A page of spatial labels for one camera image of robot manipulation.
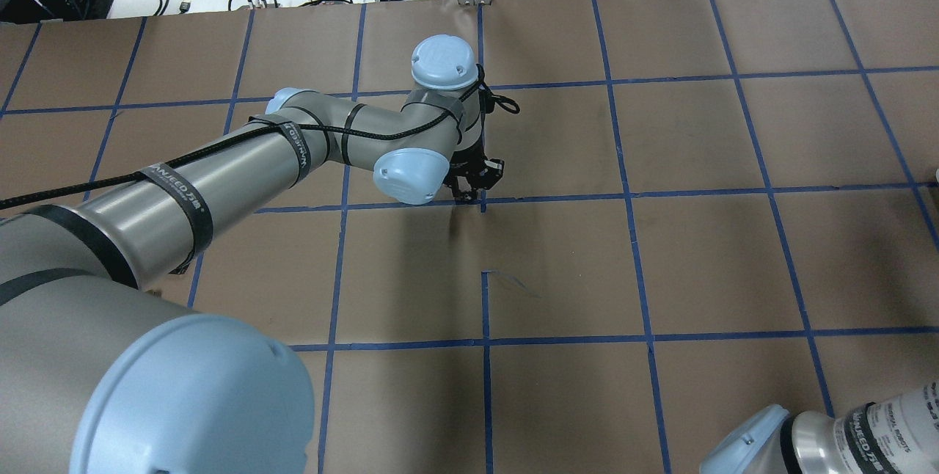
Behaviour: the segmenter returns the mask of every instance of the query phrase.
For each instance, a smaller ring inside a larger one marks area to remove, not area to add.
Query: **label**
[[[851,474],[937,472],[939,383],[852,410],[835,421],[835,444]]]

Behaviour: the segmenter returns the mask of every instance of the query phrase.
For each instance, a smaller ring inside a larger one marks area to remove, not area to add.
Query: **silver robotic arm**
[[[0,225],[0,472],[301,472],[314,397],[299,358],[138,289],[326,160],[408,204],[491,187],[503,164],[483,154],[493,94],[472,49],[433,36],[412,73],[401,112],[281,90],[183,164]]]

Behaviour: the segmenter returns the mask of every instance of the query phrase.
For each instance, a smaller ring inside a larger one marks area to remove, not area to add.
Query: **blue tape grid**
[[[933,244],[935,244],[936,249],[939,250],[939,233],[937,233],[935,224],[932,223],[932,220],[929,218],[929,213],[927,210],[926,201],[923,200],[923,197],[919,193],[921,187],[936,187],[936,183],[916,183],[915,178],[913,177],[912,171],[909,168],[909,165],[903,156],[902,149],[899,146],[898,140],[890,126],[888,117],[883,111],[880,101],[877,98],[876,92],[873,89],[871,79],[869,75],[878,75],[878,73],[918,73],[918,72],[936,72],[939,70],[939,66],[912,66],[912,67],[888,67],[888,68],[866,68],[862,63],[861,57],[856,48],[854,39],[852,39],[851,32],[848,29],[848,25],[845,22],[845,19],[841,13],[841,9],[838,8],[838,2],[836,0],[830,0],[831,6],[835,12],[836,18],[838,18],[839,26],[841,26],[842,32],[845,36],[845,40],[848,42],[848,46],[851,48],[852,55],[855,58],[856,66],[858,69],[849,69],[849,70],[812,70],[812,72],[789,72],[789,73],[738,73],[737,66],[734,63],[734,56],[731,53],[730,43],[728,43],[727,35],[724,30],[724,25],[720,18],[720,12],[717,6],[717,0],[710,0],[710,4],[714,13],[715,22],[717,22],[717,28],[720,33],[720,38],[722,45],[724,47],[728,65],[730,65],[731,73],[728,75],[711,75],[711,76],[665,76],[665,77],[653,77],[652,79],[613,79],[610,72],[610,60],[608,60],[607,47],[606,47],[606,38],[604,38],[603,23],[601,19],[601,13],[597,0],[591,0],[591,5],[593,5],[594,19],[596,19],[596,27],[598,39],[600,42],[601,57],[603,57],[604,63],[604,80],[593,80],[593,81],[574,81],[574,82],[554,82],[554,83],[529,83],[529,84],[500,84],[492,87],[493,90],[525,90],[525,89],[554,89],[555,87],[600,87],[605,86],[607,88],[607,96],[610,101],[610,115],[611,120],[613,121],[613,135],[616,145],[618,166],[620,167],[620,176],[621,183],[623,184],[623,193],[604,193],[604,194],[588,194],[588,195],[576,195],[576,196],[544,196],[544,197],[484,197],[483,201],[480,203],[481,210],[484,211],[486,204],[506,204],[506,203],[550,203],[550,201],[564,201],[564,200],[623,200],[625,202],[626,218],[628,221],[630,242],[633,250],[633,259],[635,263],[635,269],[637,272],[637,283],[640,288],[640,306],[643,310],[643,334],[641,335],[604,335],[604,336],[583,336],[583,337],[539,337],[539,338],[506,338],[506,339],[493,339],[490,336],[489,329],[489,273],[481,274],[481,285],[482,285],[482,300],[483,300],[483,337],[480,339],[460,339],[460,340],[427,340],[427,341],[410,341],[410,343],[336,343],[336,324],[338,320],[339,313],[339,296],[342,282],[342,267],[343,267],[343,251],[345,251],[345,236],[346,236],[346,221],[348,221],[348,212],[350,211],[361,211],[361,210],[378,210],[383,208],[403,208],[406,207],[400,203],[372,203],[372,204],[349,204],[348,203],[348,181],[349,181],[349,168],[346,166],[345,171],[343,171],[343,195],[342,202],[339,205],[327,205],[327,206],[318,206],[318,207],[281,207],[281,208],[264,208],[258,211],[259,214],[267,213],[293,213],[293,212],[340,212],[340,230],[339,230],[339,241],[338,249],[336,252],[336,268],[335,268],[335,283],[333,283],[333,297],[332,297],[332,313],[331,319],[329,319],[329,342],[325,344],[304,344],[304,345],[294,345],[292,348],[294,351],[325,351],[326,352],[326,381],[324,385],[323,397],[322,397],[322,410],[321,410],[321,423],[320,423],[320,434],[319,434],[319,447],[318,447],[318,458],[319,458],[319,468],[318,471],[321,474],[324,467],[324,457],[326,453],[326,434],[328,434],[328,423],[329,423],[329,394],[332,390],[332,368],[333,360],[335,359],[336,351],[390,351],[390,350],[419,350],[419,349],[431,349],[431,348],[447,348],[447,347],[483,347],[483,402],[484,410],[486,410],[486,416],[484,417],[484,431],[486,432],[486,473],[492,474],[495,470],[494,467],[494,450],[493,450],[493,414],[492,414],[492,384],[491,384],[491,366],[490,366],[490,348],[494,346],[511,346],[511,345],[544,345],[544,344],[578,344],[578,343],[645,343],[648,347],[648,366],[650,367],[650,377],[651,377],[651,386],[653,386],[653,395],[654,395],[654,404],[655,404],[655,416],[657,416],[657,426],[658,433],[660,433],[660,446],[662,460],[665,467],[665,472],[671,473],[671,461],[668,457],[668,441],[666,434],[666,421],[664,421],[664,416],[662,412],[661,404],[661,394],[660,386],[658,386],[658,377],[657,377],[657,367],[655,366],[655,356],[654,356],[654,344],[659,343],[660,341],[701,341],[701,340],[761,340],[761,339],[801,339],[805,338],[808,341],[809,348],[811,348],[813,364],[815,364],[815,370],[817,378],[819,381],[819,389],[822,391],[822,400],[825,402],[825,409],[828,411],[829,415],[834,415],[831,405],[830,396],[828,395],[827,386],[825,384],[825,374],[822,370],[821,360],[819,359],[818,350],[815,344],[816,338],[828,338],[828,337],[843,337],[843,336],[883,336],[883,335],[916,335],[916,334],[936,334],[939,333],[939,327],[935,326],[922,326],[922,327],[883,327],[883,328],[846,328],[846,329],[814,329],[811,326],[811,320],[808,317],[808,310],[805,307],[805,301],[802,298],[802,293],[799,288],[798,276],[796,274],[794,261],[792,260],[792,254],[789,252],[788,241],[785,236],[785,229],[782,224],[781,216],[779,216],[777,203],[775,203],[775,194],[778,193],[808,193],[808,192],[825,192],[825,191],[852,191],[852,190],[879,190],[879,189],[909,189],[912,191],[913,196],[916,198],[916,204],[920,209],[920,212],[923,214],[923,219],[926,224],[927,230],[929,231],[930,237],[932,237]],[[363,34],[365,33],[365,15],[366,15],[366,6],[362,6],[361,15],[359,15],[359,31],[358,31],[358,42],[356,45],[356,59],[355,59],[355,71],[352,91],[349,93],[339,93],[336,96],[339,97],[348,97],[353,100],[358,99],[359,97],[366,96],[383,96],[383,95],[392,95],[392,94],[406,94],[406,90],[382,90],[382,92],[363,92],[359,93],[359,72],[361,72],[362,64],[362,41]],[[141,19],[141,26],[138,30],[136,40],[134,42],[134,48],[131,50],[131,56],[128,60],[128,66],[125,69],[123,79],[121,81],[120,88],[118,89],[117,98],[115,98],[113,105],[101,105],[101,106],[71,106],[71,107],[51,107],[51,109],[9,109],[10,101],[13,97],[14,91],[18,83],[20,82],[21,76],[23,75],[23,70],[26,69],[26,63],[34,46],[36,45],[38,36],[40,36],[41,25],[37,25],[36,30],[33,33],[33,36],[30,40],[30,43],[27,47],[26,53],[23,55],[23,60],[21,60],[20,66],[17,69],[17,73],[11,83],[10,90],[7,92],[7,96],[4,99],[2,107],[0,107],[0,120],[3,119],[4,115],[10,114],[39,114],[39,113],[56,113],[56,112],[80,112],[80,111],[111,111],[111,117],[108,120],[108,124],[105,129],[103,140],[101,140],[100,149],[98,149],[98,156],[95,161],[95,165],[91,171],[90,179],[94,180],[98,174],[98,168],[101,165],[101,157],[103,157],[103,152],[107,146],[108,136],[110,135],[110,130],[114,124],[114,117],[117,116],[117,113],[121,109],[153,109],[153,107],[165,107],[165,106],[201,106],[201,105],[219,105],[219,103],[227,103],[228,113],[225,120],[225,130],[227,133],[231,129],[232,115],[234,112],[234,107],[236,103],[252,103],[252,102],[267,102],[268,97],[249,97],[249,98],[239,98],[238,88],[241,83],[241,75],[244,72],[245,59],[248,53],[249,48],[249,39],[251,39],[252,24],[254,23],[254,12],[249,13],[248,24],[245,31],[244,44],[241,49],[241,59],[238,63],[238,73],[235,76],[235,85],[232,90],[232,95],[229,98],[219,98],[219,99],[208,99],[208,100],[196,100],[196,101],[184,101],[184,102],[158,102],[158,103],[121,103],[123,97],[124,89],[128,82],[128,77],[130,77],[132,66],[134,66],[134,60],[137,54],[137,50],[140,47],[141,40],[143,39],[145,25],[147,25],[147,19]],[[480,63],[483,62],[483,9],[480,7],[477,10],[477,19],[478,19],[478,40],[477,40],[477,50],[479,53]],[[747,105],[747,98],[742,91],[742,80],[747,79],[774,79],[775,77],[798,77],[798,76],[861,76],[864,81],[866,90],[868,90],[869,98],[875,107],[878,117],[883,124],[883,130],[885,130],[886,136],[890,141],[891,146],[895,150],[896,157],[899,159],[899,163],[902,165],[903,172],[905,173],[907,182],[906,183],[887,183],[887,184],[858,184],[857,186],[773,186],[769,178],[769,173],[766,169],[764,159],[762,158],[760,142],[757,139],[756,131],[754,129],[749,110]],[[754,189],[714,189],[714,190],[681,190],[681,191],[657,191],[657,192],[641,192],[634,193],[629,189],[627,172],[625,169],[624,163],[624,151],[623,145],[621,145],[620,134],[618,128],[618,114],[616,109],[616,101],[613,95],[613,86],[615,85],[627,85],[627,84],[638,84],[638,83],[670,83],[670,82],[687,82],[687,81],[710,81],[710,80],[732,80],[734,81],[734,86],[737,88],[738,97],[741,103],[742,112],[744,112],[745,120],[747,120],[748,130],[751,137],[751,141],[754,147],[754,153],[757,156],[758,163],[761,170],[761,175],[764,178],[764,186],[755,187]],[[781,247],[783,249],[787,267],[789,268],[789,277],[791,277],[792,287],[794,287],[795,298],[798,303],[799,311],[803,320],[803,329],[802,330],[791,330],[791,331],[745,331],[745,332],[721,332],[721,333],[673,333],[673,334],[655,334],[653,328],[651,328],[651,318],[648,314],[648,300],[645,294],[644,289],[644,279],[643,279],[643,267],[641,267],[641,256],[640,256],[640,246],[638,246],[637,233],[635,221],[633,219],[632,212],[632,200],[640,199],[640,197],[707,197],[707,196],[722,196],[722,195],[741,195],[741,194],[761,194],[765,195],[770,203],[772,209],[772,216],[774,216],[775,226],[778,229],[779,240],[781,240]],[[456,204],[453,201],[440,200],[433,201],[430,203],[432,206],[449,206]],[[197,287],[199,277],[202,272],[202,256],[200,255],[194,264],[194,276],[192,276],[192,284],[190,289],[190,296],[188,300],[188,306],[192,307],[194,304],[195,297],[197,296]]]

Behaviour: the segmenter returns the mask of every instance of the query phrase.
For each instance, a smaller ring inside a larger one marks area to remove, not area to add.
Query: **robotic arm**
[[[299,358],[240,321],[137,289],[184,270],[326,160],[373,170],[402,203],[442,183],[463,200],[490,189],[503,163],[483,153],[484,116],[496,101],[517,106],[490,92],[456,37],[422,42],[412,75],[399,113],[281,90],[184,164],[0,225],[0,471],[301,472],[314,397]]]

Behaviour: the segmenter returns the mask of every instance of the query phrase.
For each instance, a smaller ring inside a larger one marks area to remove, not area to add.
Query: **light blue cap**
[[[412,76],[430,90],[459,90],[476,81],[479,69],[469,43],[457,36],[437,34],[414,48]]]
[[[766,406],[724,437],[701,462],[701,474],[741,474],[788,416],[781,405]]]
[[[188,314],[131,344],[85,405],[68,474],[302,474],[310,375],[254,327]]]
[[[375,162],[372,179],[381,193],[405,204],[425,204],[436,195],[450,171],[450,161],[435,150],[404,147]]]
[[[274,97],[268,102],[267,109],[264,109],[264,114],[269,115],[274,111],[281,110],[281,107],[284,106],[284,103],[287,103],[298,92],[307,92],[310,89],[297,89],[296,87],[284,87],[284,89],[278,90],[274,93]]]

